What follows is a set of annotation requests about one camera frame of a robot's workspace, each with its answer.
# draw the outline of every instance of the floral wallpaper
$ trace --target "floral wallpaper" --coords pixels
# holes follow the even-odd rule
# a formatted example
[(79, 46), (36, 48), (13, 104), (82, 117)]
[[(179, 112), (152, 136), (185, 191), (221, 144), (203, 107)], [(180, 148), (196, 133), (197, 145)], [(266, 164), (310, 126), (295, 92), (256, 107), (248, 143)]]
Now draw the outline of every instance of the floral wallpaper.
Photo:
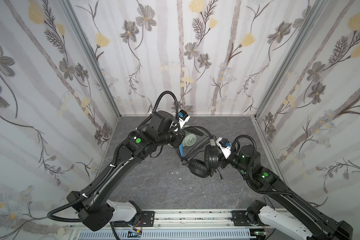
[(360, 1), (328, 2), (258, 121), (289, 185), (360, 239)]
[(164, 90), (191, 114), (254, 114), (314, 4), (70, 2), (122, 114), (149, 113)]
[(67, 233), (46, 214), (94, 179), (116, 123), (89, 66), (58, 2), (0, 1), (0, 239)]

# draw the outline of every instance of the robotic arm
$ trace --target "robotic arm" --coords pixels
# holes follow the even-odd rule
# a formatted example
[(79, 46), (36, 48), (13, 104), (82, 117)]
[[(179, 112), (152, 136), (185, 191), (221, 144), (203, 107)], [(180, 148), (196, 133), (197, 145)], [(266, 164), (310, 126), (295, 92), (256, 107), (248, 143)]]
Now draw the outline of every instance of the robotic arm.
[[(175, 100), (175, 118), (170, 113), (156, 111), (160, 99), (165, 94), (172, 95)], [(80, 192), (71, 192), (67, 196), (69, 203), (50, 211), (47, 215), (48, 218), (61, 222), (82, 222), (92, 231), (101, 229), (108, 222), (123, 222), (130, 226), (137, 225), (142, 219), (142, 211), (133, 201), (127, 203), (112, 202), (108, 200), (108, 197), (135, 166), (155, 152), (158, 147), (162, 148), (168, 144), (176, 149), (182, 162), (185, 160), (183, 165), (187, 165), (190, 171), (199, 177), (205, 178), (212, 175), (219, 166), (225, 168), (230, 164), (237, 168), (252, 190), (269, 195), (279, 202), (303, 226), (258, 200), (248, 207), (243, 221), (254, 225), (262, 222), (274, 226), (295, 239), (352, 239), (353, 229), (348, 223), (345, 221), (336, 222), (321, 213), (293, 192), (274, 172), (262, 166), (260, 164), (260, 153), (256, 151), (256, 143), (249, 136), (240, 135), (231, 144), (227, 139), (216, 139), (206, 129), (197, 127), (204, 130), (209, 136), (196, 144), (187, 155), (182, 156), (178, 147), (182, 144), (185, 132), (181, 129), (188, 121), (189, 115), (183, 110), (178, 112), (177, 106), (177, 100), (172, 92), (165, 91), (160, 94), (150, 116), (116, 147), (110, 165), (86, 188)], [(203, 135), (196, 129), (196, 126), (186, 129), (188, 132), (193, 132), (199, 136)], [(241, 137), (249, 138), (253, 144), (240, 148), (238, 139)], [(194, 159), (203, 147), (205, 147), (204, 161)], [(62, 218), (54, 215), (69, 207), (73, 207), (79, 213), (79, 218)]]

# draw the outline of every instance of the gray marble tabletop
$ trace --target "gray marble tabletop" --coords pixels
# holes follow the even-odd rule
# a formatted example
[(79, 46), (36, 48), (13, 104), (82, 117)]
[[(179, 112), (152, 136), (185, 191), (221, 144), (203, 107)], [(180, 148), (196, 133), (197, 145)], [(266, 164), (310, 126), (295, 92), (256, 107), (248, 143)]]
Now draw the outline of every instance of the gray marble tabletop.
[[(117, 144), (144, 119), (119, 119), (102, 169), (110, 163)], [(270, 167), (250, 117), (191, 117), (187, 125), (205, 127), (216, 137), (226, 137), (230, 141), (240, 134), (252, 136), (261, 154), (261, 163)], [(240, 143), (243, 146), (250, 141), (241, 139)], [(199, 154), (199, 159), (203, 159), (203, 153)], [(109, 199), (121, 202), (133, 200), (141, 209), (239, 209), (247, 208), (256, 199), (264, 201), (263, 195), (253, 192), (236, 169), (227, 166), (219, 170), (224, 181), (218, 173), (213, 177), (199, 178), (182, 166), (173, 148), (164, 146), (159, 157), (147, 157), (135, 167)], [(280, 207), (273, 199), (271, 201), (275, 207)]]

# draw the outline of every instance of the headphone ear cup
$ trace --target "headphone ear cup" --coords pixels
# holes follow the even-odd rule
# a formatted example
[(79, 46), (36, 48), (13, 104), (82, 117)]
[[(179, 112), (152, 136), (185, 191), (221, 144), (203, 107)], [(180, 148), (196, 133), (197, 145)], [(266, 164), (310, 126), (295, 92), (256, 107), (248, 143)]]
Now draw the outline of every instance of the headphone ear cup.
[(207, 167), (204, 165), (204, 162), (199, 159), (192, 159), (189, 162), (188, 168), (192, 174), (198, 177), (206, 178), (211, 175), (211, 172), (208, 171)]
[(216, 146), (206, 145), (204, 150), (204, 162), (208, 171), (213, 171), (219, 167), (219, 150)]

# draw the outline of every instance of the black corrugated tube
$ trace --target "black corrugated tube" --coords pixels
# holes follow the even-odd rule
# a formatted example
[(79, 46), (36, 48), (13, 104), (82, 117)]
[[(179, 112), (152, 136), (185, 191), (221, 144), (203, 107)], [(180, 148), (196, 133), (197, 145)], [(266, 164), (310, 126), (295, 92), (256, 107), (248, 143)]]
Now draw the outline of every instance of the black corrugated tube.
[[(122, 145), (122, 142), (116, 147), (115, 152), (113, 154), (113, 159), (112, 159), (110, 165), (116, 166), (117, 155), (119, 153), (119, 149), (120, 149), (121, 145)], [(111, 175), (111, 173), (116, 168), (116, 167), (113, 167), (113, 166), (109, 166), (109, 170), (108, 170), (107, 174), (102, 178), (102, 180), (100, 180), (93, 188), (91, 188), (88, 192), (85, 193), (85, 195), (87, 197), (89, 197), (91, 194), (93, 194), (96, 191), (96, 189), (98, 189), (105, 182), (105, 180)], [(65, 204), (65, 205), (63, 205), (61, 207), (56, 208), (56, 209), (51, 210), (47, 214), (47, 217), (49, 219), (59, 221), (59, 222), (81, 222), (81, 220), (79, 218), (64, 218), (64, 217), (55, 216), (54, 214), (56, 214), (56, 213), (58, 213), (58, 212), (60, 212), (60, 211), (62, 211), (64, 209), (67, 209), (69, 207), (72, 207), (72, 206), (80, 203), (84, 199), (86, 199), (86, 197), (81, 195), (80, 197), (78, 197), (74, 201), (72, 201), (70, 203), (67, 203), (67, 204)]]
[[(235, 146), (236, 142), (239, 141), (240, 138), (248, 138), (251, 142), (252, 142), (252, 145), (253, 145), (253, 152), (252, 152), (252, 156), (250, 158), (250, 161), (248, 162), (248, 165), (247, 165), (247, 171), (245, 172), (245, 181), (247, 183), (247, 185), (250, 187), (250, 189), (252, 189), (254, 192), (257, 192), (259, 194), (280, 194), (280, 195), (287, 195), (287, 196), (291, 196), (291, 197), (295, 197), (294, 194), (292, 193), (289, 193), (289, 192), (281, 192), (281, 191), (260, 191), (260, 190), (257, 190), (255, 189), (252, 185), (251, 185), (251, 178), (249, 176), (249, 172), (252, 172), (252, 164), (253, 164), (253, 161), (254, 161), (254, 156), (256, 155), (256, 142), (254, 141), (254, 139), (251, 137), (251, 136), (248, 136), (248, 135), (239, 135), (235, 138), (235, 140), (233, 141), (232, 143), (232, 146)], [(238, 152), (240, 151), (239, 147), (238, 149), (236, 149), (235, 153), (234, 154), (237, 154)]]
[(137, 127), (137, 128), (139, 128), (139, 127), (141, 127), (141, 126), (143, 126), (144, 124), (146, 124), (151, 118), (152, 118), (152, 114), (154, 113), (154, 112), (156, 112), (156, 110), (157, 110), (157, 108), (158, 108), (158, 104), (160, 103), (160, 100), (161, 100), (161, 98), (165, 95), (165, 94), (170, 94), (172, 97), (173, 97), (173, 100), (174, 100), (174, 102), (175, 102), (175, 111), (176, 111), (176, 115), (175, 115), (175, 118), (176, 118), (176, 120), (178, 121), (179, 120), (179, 106), (178, 106), (178, 103), (177, 103), (177, 99), (176, 99), (176, 96), (173, 94), (173, 92), (171, 92), (171, 91), (163, 91), (159, 96), (158, 96), (158, 98), (157, 98), (157, 100), (156, 100), (156, 103), (155, 103), (155, 106), (154, 106), (154, 108), (152, 109), (152, 112), (151, 112), (151, 114), (148, 116), (148, 118), (146, 118), (142, 123), (140, 123), (140, 125)]

